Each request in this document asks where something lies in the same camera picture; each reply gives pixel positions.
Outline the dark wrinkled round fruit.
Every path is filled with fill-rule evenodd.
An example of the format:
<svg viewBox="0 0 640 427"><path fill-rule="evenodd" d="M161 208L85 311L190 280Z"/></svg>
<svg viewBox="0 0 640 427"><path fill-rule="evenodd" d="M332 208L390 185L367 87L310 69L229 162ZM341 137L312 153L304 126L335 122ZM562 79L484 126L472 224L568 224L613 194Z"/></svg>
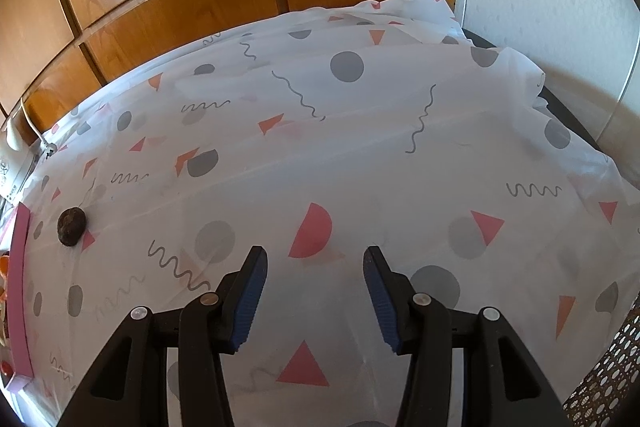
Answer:
<svg viewBox="0 0 640 427"><path fill-rule="evenodd" d="M58 217L56 231L58 231L58 241L66 246L73 247L84 235L87 228L87 216L80 207L70 207L65 209Z"/></svg>

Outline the small red tomato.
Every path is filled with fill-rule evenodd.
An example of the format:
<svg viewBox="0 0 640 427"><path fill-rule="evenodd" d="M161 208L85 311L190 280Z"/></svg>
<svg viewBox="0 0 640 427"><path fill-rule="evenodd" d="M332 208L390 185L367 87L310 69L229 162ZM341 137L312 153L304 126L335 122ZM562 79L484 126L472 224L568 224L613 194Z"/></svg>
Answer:
<svg viewBox="0 0 640 427"><path fill-rule="evenodd" d="M0 371L2 377L5 379L11 379L13 377L14 370L8 361L1 361Z"/></svg>

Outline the orange tangerine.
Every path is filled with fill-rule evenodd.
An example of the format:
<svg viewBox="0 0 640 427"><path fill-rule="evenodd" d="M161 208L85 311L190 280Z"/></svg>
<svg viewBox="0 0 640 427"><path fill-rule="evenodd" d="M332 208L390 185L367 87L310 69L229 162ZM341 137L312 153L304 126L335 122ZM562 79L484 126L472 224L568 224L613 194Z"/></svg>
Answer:
<svg viewBox="0 0 640 427"><path fill-rule="evenodd" d="M0 275L3 280L6 280L9 275L10 257L3 255L0 257Z"/></svg>

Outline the perforated brown chair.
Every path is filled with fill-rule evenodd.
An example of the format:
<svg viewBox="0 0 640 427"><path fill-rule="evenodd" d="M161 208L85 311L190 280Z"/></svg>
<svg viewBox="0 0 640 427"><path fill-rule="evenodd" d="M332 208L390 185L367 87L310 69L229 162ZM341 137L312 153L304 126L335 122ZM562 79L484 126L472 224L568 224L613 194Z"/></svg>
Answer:
<svg viewBox="0 0 640 427"><path fill-rule="evenodd" d="M563 404L572 426L640 427L640 317L636 299L611 346Z"/></svg>

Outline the pink-edged shallow tray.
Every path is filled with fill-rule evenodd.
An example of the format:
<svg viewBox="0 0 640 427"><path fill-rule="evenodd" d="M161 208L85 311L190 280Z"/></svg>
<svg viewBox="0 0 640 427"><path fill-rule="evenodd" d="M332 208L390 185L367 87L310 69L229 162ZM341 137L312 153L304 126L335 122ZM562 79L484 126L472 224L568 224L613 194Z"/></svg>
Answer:
<svg viewBox="0 0 640 427"><path fill-rule="evenodd" d="M21 391L34 379L29 355L25 322L24 273L30 210L19 202L12 211L13 232L8 264L8 331L13 374L6 385L8 392Z"/></svg>

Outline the white ceramic electric kettle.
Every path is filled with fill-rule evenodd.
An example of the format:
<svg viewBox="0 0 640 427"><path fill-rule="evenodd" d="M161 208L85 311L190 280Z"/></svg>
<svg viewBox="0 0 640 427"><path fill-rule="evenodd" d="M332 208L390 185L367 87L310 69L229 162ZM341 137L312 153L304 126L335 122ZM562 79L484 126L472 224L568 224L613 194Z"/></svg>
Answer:
<svg viewBox="0 0 640 427"><path fill-rule="evenodd" d="M1 197L12 202L22 191L32 165L32 151L11 121L1 131Z"/></svg>

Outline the patterned white tablecloth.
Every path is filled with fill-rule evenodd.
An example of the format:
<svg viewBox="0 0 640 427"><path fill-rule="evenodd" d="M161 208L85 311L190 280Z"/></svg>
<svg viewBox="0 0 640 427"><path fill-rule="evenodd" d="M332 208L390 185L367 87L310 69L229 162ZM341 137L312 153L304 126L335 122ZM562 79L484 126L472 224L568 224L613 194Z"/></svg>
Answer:
<svg viewBox="0 0 640 427"><path fill-rule="evenodd" d="M184 306L259 245L264 292L224 362L235 421L392 425L408 363L364 283L376 245L445 306L499 309L566 399L638 295L639 192L542 87L444 0L288 13L112 82L21 194L26 397L55 423L132 308ZM66 247L70 207L87 228Z"/></svg>

